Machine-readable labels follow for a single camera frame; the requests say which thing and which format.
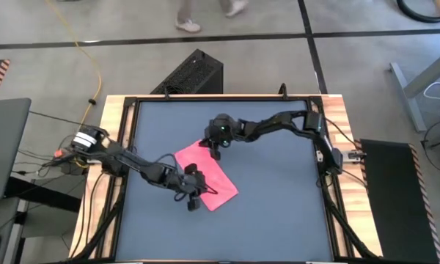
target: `table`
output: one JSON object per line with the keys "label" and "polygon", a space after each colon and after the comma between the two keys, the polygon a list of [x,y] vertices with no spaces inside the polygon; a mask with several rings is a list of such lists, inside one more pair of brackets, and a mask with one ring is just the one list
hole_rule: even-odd
{"label": "table", "polygon": [[15,221],[10,221],[18,210],[18,198],[0,200],[0,263],[3,263],[7,253],[8,242]]}
{"label": "table", "polygon": [[[437,0],[436,2],[440,7],[440,0]],[[430,84],[440,78],[440,58],[438,58],[409,83],[407,82],[406,77],[403,75],[403,71],[400,69],[397,63],[392,62],[390,67],[399,84],[397,90],[400,92],[403,105],[405,106],[406,111],[409,113],[416,131],[426,131],[427,128],[415,97]]]}
{"label": "table", "polygon": [[[171,95],[171,98],[184,98],[186,100],[195,100],[201,98],[257,98],[258,100],[265,100],[266,98],[280,98],[282,95]],[[289,97],[308,97],[308,98],[318,98],[323,103],[323,110],[330,120],[336,122],[344,133],[352,138],[351,128],[348,122],[347,113],[345,111],[344,101],[341,95],[289,95]],[[135,111],[135,101],[131,102],[131,99],[162,99],[163,95],[109,95],[106,99],[106,105],[103,110],[103,116],[101,119],[100,127],[106,129],[113,140],[118,140],[122,142],[124,146],[128,145],[129,134],[131,132],[131,125],[133,119],[133,113]],[[314,110],[318,110],[318,106],[313,106]],[[341,151],[352,150],[354,146],[346,141],[345,137],[337,131],[332,126],[329,127],[329,135],[331,143],[339,148]],[[345,165],[344,169],[362,178],[362,172],[359,165]],[[105,208],[106,200],[111,198],[114,202],[114,198],[118,195],[119,187],[121,184],[121,179],[116,179],[111,182],[109,177],[103,177],[97,186],[95,186],[95,181],[100,175],[100,166],[94,165],[90,168],[88,174],[88,188],[86,189],[86,196],[89,197],[93,188],[95,189],[95,195],[93,198],[92,212],[91,212],[91,222],[89,223],[89,237],[95,232],[98,226],[98,219]],[[359,185],[356,181],[352,180],[350,177],[341,175],[339,177],[340,192],[342,195],[343,205],[345,207],[345,213],[348,218],[349,224],[355,230],[357,235],[361,240],[367,245],[367,247],[374,253],[381,255],[381,247],[378,241],[378,235],[376,232],[375,224],[373,221],[373,215],[370,209],[370,203],[368,201],[367,193],[363,186]],[[85,204],[85,217],[84,217],[84,231],[82,234],[82,241],[86,240],[86,230],[88,227],[88,215],[89,215],[89,199],[86,199]],[[78,215],[78,220],[76,224],[75,234],[73,236],[72,247],[70,252],[77,246],[77,240],[81,231],[81,221],[82,221],[82,210],[81,206],[80,213]],[[334,226],[336,230],[336,240],[338,249],[341,256],[348,256],[349,253],[354,254],[351,247],[346,246],[345,238],[342,230],[338,226],[338,223],[334,221]],[[101,246],[98,247],[95,252],[93,252],[93,257],[110,257],[115,255],[114,248],[111,246],[114,240],[114,221],[106,232],[106,237]],[[77,247],[76,252],[80,252],[84,247],[83,243],[80,243]]]}
{"label": "table", "polygon": [[19,197],[76,212],[80,199],[10,176],[30,106],[28,98],[0,100],[0,199]]}

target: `black box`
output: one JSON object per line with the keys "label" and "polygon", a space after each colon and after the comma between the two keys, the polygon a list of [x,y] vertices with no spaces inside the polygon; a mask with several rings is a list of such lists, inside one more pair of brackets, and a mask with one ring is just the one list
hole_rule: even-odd
{"label": "black box", "polygon": [[152,92],[159,94],[222,94],[223,63],[195,50]]}

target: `pink towel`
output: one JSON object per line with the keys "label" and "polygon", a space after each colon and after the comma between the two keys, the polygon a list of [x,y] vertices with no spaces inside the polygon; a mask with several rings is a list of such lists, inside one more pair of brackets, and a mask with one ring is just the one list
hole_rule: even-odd
{"label": "pink towel", "polygon": [[207,147],[200,147],[199,141],[175,153],[177,162],[184,169],[189,164],[197,164],[197,169],[205,175],[205,182],[219,194],[204,193],[200,196],[208,210],[215,210],[229,199],[232,199],[238,190],[231,180],[221,170],[217,162],[211,158]]}

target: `shoe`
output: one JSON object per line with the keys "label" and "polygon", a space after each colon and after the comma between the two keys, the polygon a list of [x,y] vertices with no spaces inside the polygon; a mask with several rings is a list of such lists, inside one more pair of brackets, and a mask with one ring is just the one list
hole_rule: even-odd
{"label": "shoe", "polygon": [[232,18],[241,13],[248,6],[248,0],[232,0],[232,9],[225,14],[227,18]]}
{"label": "shoe", "polygon": [[184,23],[175,22],[176,29],[183,30],[189,33],[197,33],[200,31],[199,24],[194,23],[191,19],[188,19]]}

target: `gray mat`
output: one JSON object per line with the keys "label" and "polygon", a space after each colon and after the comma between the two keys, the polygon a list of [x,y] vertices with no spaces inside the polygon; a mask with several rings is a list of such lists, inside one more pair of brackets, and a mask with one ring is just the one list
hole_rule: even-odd
{"label": "gray mat", "polygon": [[[201,139],[208,120],[219,113],[262,120],[305,108],[302,101],[144,102],[135,145],[154,161]],[[172,191],[132,172],[117,260],[331,261],[313,152],[310,140],[289,131],[221,149],[219,165],[239,194],[213,212],[204,205],[188,212],[187,200],[175,202]]]}

